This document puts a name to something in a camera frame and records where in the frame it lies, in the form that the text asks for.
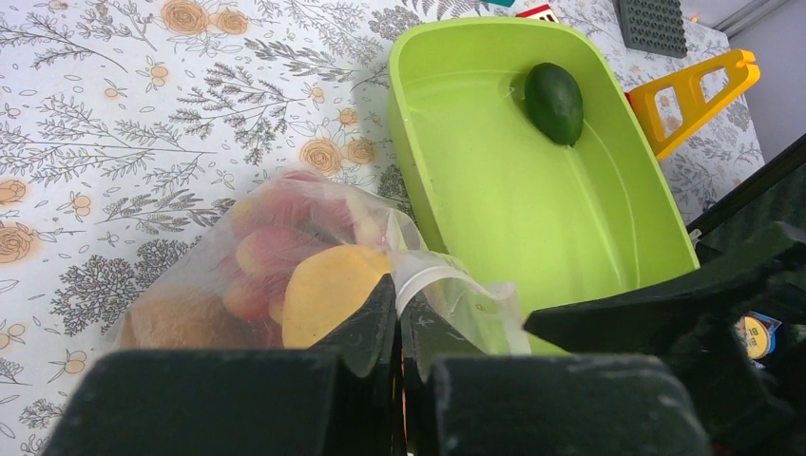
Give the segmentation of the yellow lemon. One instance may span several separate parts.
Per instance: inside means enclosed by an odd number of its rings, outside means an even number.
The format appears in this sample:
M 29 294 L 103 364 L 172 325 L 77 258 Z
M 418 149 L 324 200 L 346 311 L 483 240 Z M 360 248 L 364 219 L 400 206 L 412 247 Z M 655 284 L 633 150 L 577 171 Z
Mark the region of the yellow lemon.
M 384 253 L 363 245 L 339 245 L 303 260 L 285 293 L 283 346 L 315 345 L 357 312 L 390 270 Z

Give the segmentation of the red pomegranate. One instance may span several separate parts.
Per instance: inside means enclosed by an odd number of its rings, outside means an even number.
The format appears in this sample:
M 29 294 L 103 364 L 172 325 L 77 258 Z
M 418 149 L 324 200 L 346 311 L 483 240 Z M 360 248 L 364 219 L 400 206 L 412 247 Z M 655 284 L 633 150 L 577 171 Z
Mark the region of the red pomegranate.
M 302 260 L 355 240 L 346 198 L 328 193 L 328 182 L 310 171 L 287 172 L 231 208 L 238 243 L 221 262 L 232 269 L 222 298 L 227 311 L 247 321 L 271 317 Z

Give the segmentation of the clear zip top bag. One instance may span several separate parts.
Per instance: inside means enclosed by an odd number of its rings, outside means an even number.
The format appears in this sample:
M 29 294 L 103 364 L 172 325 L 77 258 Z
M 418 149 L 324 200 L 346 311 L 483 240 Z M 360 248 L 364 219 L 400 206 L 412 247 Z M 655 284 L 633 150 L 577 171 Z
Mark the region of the clear zip top bag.
M 113 324 L 115 349 L 307 349 L 355 314 L 383 276 L 394 305 L 422 295 L 459 338 L 526 353 L 516 287 L 473 280 L 408 215 L 352 185 L 292 169 L 239 200 Z

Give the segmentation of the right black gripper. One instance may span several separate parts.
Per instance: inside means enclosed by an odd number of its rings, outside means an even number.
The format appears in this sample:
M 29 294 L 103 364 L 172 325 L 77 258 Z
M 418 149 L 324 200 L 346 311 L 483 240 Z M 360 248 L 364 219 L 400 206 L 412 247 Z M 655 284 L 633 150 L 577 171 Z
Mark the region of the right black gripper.
M 695 271 L 536 310 L 524 328 L 567 352 L 660 358 L 720 455 L 801 455 L 804 269 L 804 233 L 777 221 Z

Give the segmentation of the brown kiwi potato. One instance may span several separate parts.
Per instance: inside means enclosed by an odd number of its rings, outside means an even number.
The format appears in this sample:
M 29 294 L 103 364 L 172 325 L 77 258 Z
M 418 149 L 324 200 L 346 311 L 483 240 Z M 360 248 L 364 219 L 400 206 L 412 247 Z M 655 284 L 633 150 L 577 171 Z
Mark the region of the brown kiwi potato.
M 149 293 L 125 315 L 121 349 L 247 349 L 255 337 L 213 294 L 185 290 Z

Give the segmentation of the green plastic tray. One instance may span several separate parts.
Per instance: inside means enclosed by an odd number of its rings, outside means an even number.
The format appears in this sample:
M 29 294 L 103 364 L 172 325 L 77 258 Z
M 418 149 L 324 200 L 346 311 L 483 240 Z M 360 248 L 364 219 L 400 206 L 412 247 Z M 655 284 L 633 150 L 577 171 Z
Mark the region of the green plastic tray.
M 566 70 L 583 95 L 581 138 L 528 119 L 528 72 Z M 699 263 L 621 86 L 575 29 L 473 17 L 404 32 L 389 55 L 388 126 L 422 238 L 489 296 L 450 278 L 426 290 L 480 351 L 557 353 L 522 330 L 533 311 L 619 295 Z

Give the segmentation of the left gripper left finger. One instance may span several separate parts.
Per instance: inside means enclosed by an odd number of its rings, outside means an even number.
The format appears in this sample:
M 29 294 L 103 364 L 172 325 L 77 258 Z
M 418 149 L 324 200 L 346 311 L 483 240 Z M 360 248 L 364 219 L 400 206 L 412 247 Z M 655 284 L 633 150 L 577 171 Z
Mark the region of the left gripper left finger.
M 359 309 L 316 342 L 311 350 L 335 351 L 359 378 L 387 374 L 397 328 L 396 291 L 383 275 Z

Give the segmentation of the dark green avocado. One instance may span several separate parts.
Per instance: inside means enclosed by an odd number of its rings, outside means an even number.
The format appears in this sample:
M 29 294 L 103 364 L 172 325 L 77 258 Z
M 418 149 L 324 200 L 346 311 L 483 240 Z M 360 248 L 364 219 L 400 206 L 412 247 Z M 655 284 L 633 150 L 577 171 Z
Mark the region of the dark green avocado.
M 552 63 L 534 66 L 525 79 L 524 103 L 531 123 L 552 142 L 573 146 L 581 138 L 581 89 L 562 67 Z

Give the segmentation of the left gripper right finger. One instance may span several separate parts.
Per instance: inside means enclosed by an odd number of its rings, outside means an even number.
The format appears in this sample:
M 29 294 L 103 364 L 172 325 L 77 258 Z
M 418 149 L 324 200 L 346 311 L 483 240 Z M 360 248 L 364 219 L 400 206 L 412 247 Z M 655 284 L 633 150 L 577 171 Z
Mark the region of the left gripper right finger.
M 423 291 L 406 305 L 400 316 L 402 358 L 413 378 L 427 382 L 439 356 L 481 355 L 483 352 L 441 316 Z

